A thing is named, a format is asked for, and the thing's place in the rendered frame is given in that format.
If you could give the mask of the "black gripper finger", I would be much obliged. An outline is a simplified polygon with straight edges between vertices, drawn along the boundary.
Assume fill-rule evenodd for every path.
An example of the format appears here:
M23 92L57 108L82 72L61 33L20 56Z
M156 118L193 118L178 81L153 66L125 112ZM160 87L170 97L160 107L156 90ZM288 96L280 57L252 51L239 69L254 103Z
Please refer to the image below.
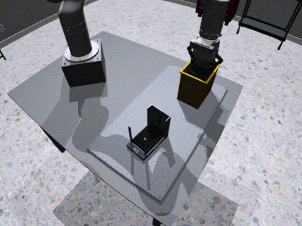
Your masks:
M195 63L196 56L193 55L191 49L193 49L193 48L191 48L191 47L189 47L189 46L187 47L188 53L190 54L190 58L191 58L190 63L191 63L191 66L192 66L192 65Z
M214 70L215 66L217 66L223 62L222 57L218 53L216 54L216 58L218 59L218 62L216 62L215 60L213 62L210 62L211 66L209 68L209 74Z

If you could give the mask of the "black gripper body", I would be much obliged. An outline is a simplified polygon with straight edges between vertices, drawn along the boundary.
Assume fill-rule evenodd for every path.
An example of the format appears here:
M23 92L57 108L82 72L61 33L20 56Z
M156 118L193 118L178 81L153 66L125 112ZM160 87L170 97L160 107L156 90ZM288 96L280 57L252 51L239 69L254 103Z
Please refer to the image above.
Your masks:
M193 49L193 55L195 55L201 59L207 60L209 62L213 62L216 58L216 54L218 53L219 45L220 45L220 39L217 38L217 40L213 40L212 46L214 46L214 51L211 55L203 53L196 49Z

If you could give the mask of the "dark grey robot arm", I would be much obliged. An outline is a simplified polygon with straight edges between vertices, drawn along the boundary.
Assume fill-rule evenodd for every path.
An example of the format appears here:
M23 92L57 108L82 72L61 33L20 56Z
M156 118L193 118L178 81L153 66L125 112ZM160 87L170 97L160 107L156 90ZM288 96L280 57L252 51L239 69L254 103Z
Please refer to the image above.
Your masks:
M51 3L61 2L58 17L68 45L65 58L70 62L85 62L94 58L98 54L99 47L96 42L90 40L84 15L84 0L47 1ZM222 36L221 30L229 0L200 1L203 8L199 29L200 37L192 39L189 47L211 55L214 51L214 47L211 46L213 40L217 40L218 37Z

